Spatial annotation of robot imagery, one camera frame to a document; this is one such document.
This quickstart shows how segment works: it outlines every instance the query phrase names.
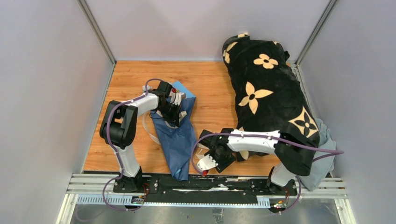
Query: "metal floor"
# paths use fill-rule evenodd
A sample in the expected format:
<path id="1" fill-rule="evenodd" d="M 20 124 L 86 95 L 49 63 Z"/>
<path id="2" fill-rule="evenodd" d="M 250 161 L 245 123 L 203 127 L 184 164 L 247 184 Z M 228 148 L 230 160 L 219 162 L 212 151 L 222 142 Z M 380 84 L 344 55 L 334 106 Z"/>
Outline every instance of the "metal floor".
<path id="1" fill-rule="evenodd" d="M 90 222 L 76 219 L 76 210 L 80 219 L 91 219 L 105 210 Z M 337 206 L 332 199 L 303 199 L 288 212 L 279 217 L 266 217 L 268 209 L 241 208 L 193 208 L 193 207 L 155 207 L 146 206 L 133 212 L 119 212 L 105 205 L 76 206 L 72 224 L 82 223 L 139 223 L 139 224 L 340 224 Z"/>

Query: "gray cloth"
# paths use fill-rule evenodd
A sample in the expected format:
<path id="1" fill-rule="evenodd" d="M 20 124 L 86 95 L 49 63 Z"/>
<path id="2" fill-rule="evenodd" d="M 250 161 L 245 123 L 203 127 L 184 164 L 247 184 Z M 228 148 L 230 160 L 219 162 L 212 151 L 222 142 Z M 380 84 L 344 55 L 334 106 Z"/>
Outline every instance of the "gray cloth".
<path id="1" fill-rule="evenodd" d="M 330 137 L 330 130 L 321 119 L 315 119 L 315 121 L 319 128 L 319 148 L 335 150 L 336 144 Z M 316 152 L 315 158 L 325 154 Z M 315 190 L 326 177 L 327 173 L 334 169 L 333 161 L 334 156 L 330 156 L 312 163 L 311 174 L 309 176 L 300 176 L 303 185 L 310 191 Z"/>

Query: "wooden floor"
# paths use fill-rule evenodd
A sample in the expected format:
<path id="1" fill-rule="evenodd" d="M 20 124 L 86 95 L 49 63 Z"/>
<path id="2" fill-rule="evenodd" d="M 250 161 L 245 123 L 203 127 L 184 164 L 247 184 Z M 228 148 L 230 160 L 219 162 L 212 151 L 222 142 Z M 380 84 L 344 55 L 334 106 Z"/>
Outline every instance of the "wooden floor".
<path id="1" fill-rule="evenodd" d="M 224 127 L 236 127 L 235 93 L 222 62 L 118 61 L 85 162 L 85 170 L 118 171 L 118 163 L 112 149 L 99 137 L 99 128 L 107 104 L 111 100 L 123 101 L 141 95 L 141 87 L 150 78 L 160 78 L 169 82 L 178 80 L 197 96 L 191 117 L 197 136 L 203 129 L 220 132 Z M 153 81 L 149 85 L 157 87 L 158 82 Z M 151 140 L 141 121 L 142 116 L 138 118 L 133 144 L 143 172 L 169 173 L 161 146 Z M 147 117 L 146 123 L 150 132 L 155 134 L 150 118 Z M 244 162 L 234 162 L 222 174 L 268 175 L 271 168 L 278 163 L 279 160 L 273 155 L 253 156 Z M 196 173 L 191 165 L 190 173 Z"/>

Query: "black fabric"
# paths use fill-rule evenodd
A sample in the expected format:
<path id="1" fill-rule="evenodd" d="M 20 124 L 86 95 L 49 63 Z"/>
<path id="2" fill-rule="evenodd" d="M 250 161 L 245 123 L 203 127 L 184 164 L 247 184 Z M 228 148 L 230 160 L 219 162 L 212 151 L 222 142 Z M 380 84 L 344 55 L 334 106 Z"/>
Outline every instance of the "black fabric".
<path id="1" fill-rule="evenodd" d="M 301 91 L 300 82 L 286 64 L 289 53 L 283 50 L 282 45 L 273 41 L 251 40 L 248 35 L 233 36 L 226 40 L 222 51 L 235 91 L 235 110 L 238 117 L 236 128 L 243 127 L 248 132 L 270 132 L 293 126 L 317 146 L 317 125 Z M 261 56 L 268 56 L 270 59 L 262 59 Z M 261 62 L 267 67 L 271 67 L 268 62 L 273 62 L 273 68 L 257 64 Z M 255 91 L 272 92 L 265 97 L 256 98 L 256 111 L 249 105 L 256 96 L 247 94 L 247 82 L 254 86 Z M 243 103 L 245 97 L 249 97 L 246 105 Z"/>

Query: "cable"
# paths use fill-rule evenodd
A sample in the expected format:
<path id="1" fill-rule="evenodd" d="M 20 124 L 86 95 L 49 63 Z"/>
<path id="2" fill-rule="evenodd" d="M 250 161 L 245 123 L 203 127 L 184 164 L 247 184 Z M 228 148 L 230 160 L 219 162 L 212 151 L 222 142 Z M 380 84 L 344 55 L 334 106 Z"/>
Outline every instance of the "cable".
<path id="1" fill-rule="evenodd" d="M 111 209 L 113 209 L 113 210 L 116 210 L 116 211 L 135 211 L 135 210 L 138 210 L 140 207 L 139 207 L 139 208 L 136 208 L 136 209 L 119 209 L 119 208 L 116 208 L 116 207 L 113 207 L 112 205 L 110 205 L 110 204 L 107 202 L 107 200 L 106 200 L 106 195 L 105 195 L 105 194 L 106 194 L 106 187 L 109 185 L 110 182 L 119 180 L 119 179 L 121 179 L 121 178 L 123 177 L 123 175 L 124 175 L 124 164 L 122 163 L 122 160 L 121 160 L 121 157 L 120 157 L 120 153 L 119 153 L 118 149 L 114 146 L 113 142 L 112 142 L 111 139 L 110 139 L 110 123 L 111 123 L 111 121 L 112 121 L 112 119 L 113 119 L 113 116 L 114 116 L 115 111 L 116 111 L 120 106 L 126 105 L 126 104 L 130 104 L 130 103 L 132 103 L 132 102 L 134 102 L 134 101 L 137 101 L 137 100 L 139 100 L 139 99 L 143 99 L 144 97 L 146 97 L 146 96 L 149 94 L 148 84 L 149 84 L 150 81 L 153 81 L 153 80 L 163 81 L 163 80 L 158 79 L 158 78 L 151 78 L 151 79 L 147 80 L 146 85 L 145 85 L 145 87 L 146 87 L 146 92 L 145 92 L 145 94 L 142 94 L 141 96 L 138 96 L 138 97 L 136 97 L 136 98 L 134 98 L 134 99 L 132 99 L 132 100 L 128 100 L 128 101 L 125 101 L 125 102 L 122 102 L 122 103 L 117 104 L 117 105 L 110 111 L 109 117 L 108 117 L 108 119 L 107 119 L 107 125 L 106 125 L 106 139 L 107 139 L 107 142 L 108 142 L 108 144 L 110 145 L 110 147 L 111 147 L 111 148 L 114 150 L 114 152 L 115 152 L 115 155 L 116 155 L 116 157 L 117 157 L 118 163 L 120 164 L 121 172 L 120 172 L 120 175 L 119 175 L 119 176 L 110 179 L 110 180 L 105 184 L 105 186 L 104 186 L 104 188 L 103 188 L 103 191 L 102 191 L 102 196 L 103 196 L 103 201 L 105 202 L 105 204 L 106 204 L 109 208 L 111 208 Z"/>
<path id="2" fill-rule="evenodd" d="M 343 154 L 343 153 L 344 153 L 344 151 L 334 151 L 334 150 L 328 150 L 328 149 L 322 149 L 322 148 L 315 148 L 315 147 L 305 146 L 305 145 L 301 145 L 301 144 L 295 143 L 295 142 L 293 142 L 293 141 L 289 141 L 289 140 L 286 140 L 286 139 L 278 138 L 278 137 L 275 137 L 275 136 L 260 135 L 260 134 L 244 134 L 244 135 L 242 136 L 241 134 L 231 134 L 231 133 L 211 133 L 211 134 L 207 134 L 207 135 L 204 135 L 204 136 L 202 136 L 201 138 L 199 138 L 199 139 L 197 140 L 197 142 L 194 144 L 194 146 L 193 146 L 193 148 L 192 148 L 192 152 L 191 152 L 190 160 L 191 160 L 192 166 L 194 167 L 195 171 L 197 171 L 197 172 L 198 172 L 199 174 L 201 174 L 201 175 L 202 175 L 201 171 L 195 166 L 194 161 L 193 161 L 193 157 L 194 157 L 194 153 L 195 153 L 195 150 L 196 150 L 196 148 L 197 148 L 197 145 L 198 145 L 198 143 L 199 143 L 200 141 L 202 141 L 204 138 L 211 137 L 211 136 L 219 136 L 219 135 L 220 135 L 220 136 L 243 137 L 243 138 L 245 138 L 245 137 L 272 138 L 272 139 L 275 139 L 275 140 L 278 140 L 278 141 L 281 141 L 281 142 L 284 142 L 284 143 L 287 143 L 287 144 L 291 144 L 291 145 L 293 145 L 293 146 L 297 146 L 297 147 L 300 147 L 300 148 L 304 148 L 304 149 L 308 149 L 308 150 L 312 150 L 312 151 L 316 151 L 316 152 L 328 153 L 328 154 L 326 154 L 326 155 L 322 155 L 322 156 L 320 156 L 320 157 L 318 157 L 318 158 L 315 158 L 313 161 L 317 161 L 317 160 L 320 160 L 320 159 L 323 159 L 323 158 L 326 158 L 326 157 L 329 157 L 329 156 L 340 155 L 340 154 Z M 298 194 L 297 194 L 297 198 L 296 198 L 296 200 L 293 202 L 293 204 L 291 204 L 291 206 L 287 207 L 287 208 L 286 208 L 284 211 L 282 211 L 282 212 L 279 212 L 279 213 L 271 213 L 271 214 L 269 214 L 269 215 L 267 215 L 267 216 L 265 216 L 265 217 L 271 217 L 271 216 L 278 215 L 278 214 L 280 215 L 280 214 L 282 214 L 282 213 L 285 213 L 285 212 L 291 210 L 291 209 L 296 205 L 296 203 L 297 203 L 298 200 L 300 199 L 301 190 L 302 190 L 302 187 L 301 187 L 301 186 L 302 186 L 302 183 L 301 183 L 300 177 L 298 177 L 298 176 L 296 175 L 296 178 L 297 178 L 297 181 L 298 181 Z"/>
<path id="3" fill-rule="evenodd" d="M 281 141 L 281 142 L 284 142 L 286 144 L 290 144 L 290 145 L 293 145 L 293 146 L 296 146 L 296 147 L 299 147 L 299 148 L 304 148 L 304 149 L 308 149 L 308 150 L 312 150 L 312 151 L 316 151 L 316 152 L 328 153 L 326 155 L 323 155 L 323 156 L 320 156 L 320 157 L 314 159 L 313 161 L 317 161 L 319 159 L 323 159 L 323 158 L 328 157 L 328 156 L 340 155 L 340 154 L 344 153 L 344 151 L 334 151 L 334 150 L 329 150 L 329 149 L 322 149 L 322 148 L 315 148 L 315 147 L 311 147 L 311 146 L 305 146 L 305 145 L 301 145 L 301 144 L 295 143 L 293 141 L 289 141 L 289 140 L 282 139 L 282 138 L 275 137 L 275 136 L 264 135 L 264 134 L 244 134 L 244 135 L 242 135 L 242 134 L 232 134 L 232 133 L 211 133 L 211 134 L 207 134 L 207 135 L 204 135 L 201 138 L 199 138 L 197 140 L 197 142 L 194 144 L 194 146 L 192 147 L 190 161 L 191 161 L 192 166 L 194 167 L 194 170 L 197 173 L 199 173 L 200 175 L 202 175 L 202 172 L 197 168 L 197 166 L 194 164 L 194 161 L 193 161 L 194 153 L 195 153 L 195 150 L 197 149 L 198 143 L 200 141 L 202 141 L 204 138 L 211 137 L 211 136 L 233 136 L 233 137 L 243 137 L 243 138 L 246 138 L 246 137 L 247 138 L 249 138 L 249 137 L 271 138 L 271 139 L 275 139 L 275 140 L 278 140 L 278 141 Z"/>

